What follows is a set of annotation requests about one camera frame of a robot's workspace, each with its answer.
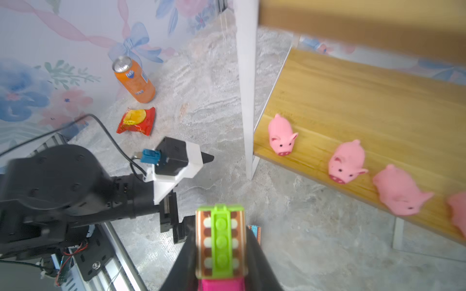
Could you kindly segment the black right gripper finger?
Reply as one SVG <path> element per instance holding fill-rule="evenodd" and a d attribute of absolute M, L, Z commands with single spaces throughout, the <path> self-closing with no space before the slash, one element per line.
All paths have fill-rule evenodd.
<path fill-rule="evenodd" d="M 283 291 L 251 229 L 246 229 L 247 291 Z"/>

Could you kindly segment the pink pig toy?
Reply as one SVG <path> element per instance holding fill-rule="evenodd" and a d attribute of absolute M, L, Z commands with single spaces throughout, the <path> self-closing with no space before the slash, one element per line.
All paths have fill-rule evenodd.
<path fill-rule="evenodd" d="M 434 197 L 433 192 L 422 192 L 409 173 L 393 164 L 376 174 L 373 184 L 380 201 L 396 216 L 415 215 Z"/>
<path fill-rule="evenodd" d="M 287 156 L 291 154 L 299 134 L 293 132 L 292 126 L 286 118 L 277 113 L 268 125 L 268 133 L 269 145 L 277 155 Z"/>
<path fill-rule="evenodd" d="M 328 163 L 328 174 L 332 181 L 338 184 L 348 184 L 359 175 L 369 172 L 364 169 L 365 150 L 356 139 L 342 143 L 334 152 Z"/>
<path fill-rule="evenodd" d="M 466 193 L 461 192 L 449 196 L 447 204 L 452 209 L 452 223 L 456 226 L 463 236 L 466 236 Z"/>

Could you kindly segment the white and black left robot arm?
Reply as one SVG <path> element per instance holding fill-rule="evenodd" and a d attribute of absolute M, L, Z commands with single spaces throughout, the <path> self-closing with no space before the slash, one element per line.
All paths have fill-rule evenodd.
<path fill-rule="evenodd" d="M 175 193 L 155 204 L 154 185 L 139 175 L 112 177 L 78 145 L 59 145 L 12 160 L 1 175 L 1 256 L 44 257 L 67 247 L 84 247 L 90 227 L 108 221 L 160 214 L 161 231 L 175 243 L 194 227 L 179 221 Z"/>

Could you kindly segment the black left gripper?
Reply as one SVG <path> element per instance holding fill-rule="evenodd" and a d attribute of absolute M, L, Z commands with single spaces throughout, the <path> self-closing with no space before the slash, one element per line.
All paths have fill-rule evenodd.
<path fill-rule="evenodd" d="M 142 181 L 141 175 L 114 177 L 106 208 L 97 214 L 88 215 L 87 222 L 133 219 L 155 213 L 160 214 L 160 232 L 172 229 L 174 244 L 184 243 L 160 290 L 197 291 L 195 215 L 184 217 L 179 223 L 177 194 L 173 190 L 158 205 L 154 203 L 154 183 Z"/>

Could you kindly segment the pink green toy car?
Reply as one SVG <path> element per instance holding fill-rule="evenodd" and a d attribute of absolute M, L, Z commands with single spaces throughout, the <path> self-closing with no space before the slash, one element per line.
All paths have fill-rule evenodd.
<path fill-rule="evenodd" d="M 195 276 L 199 291 L 244 291 L 248 274 L 245 209 L 201 206 L 195 214 Z"/>

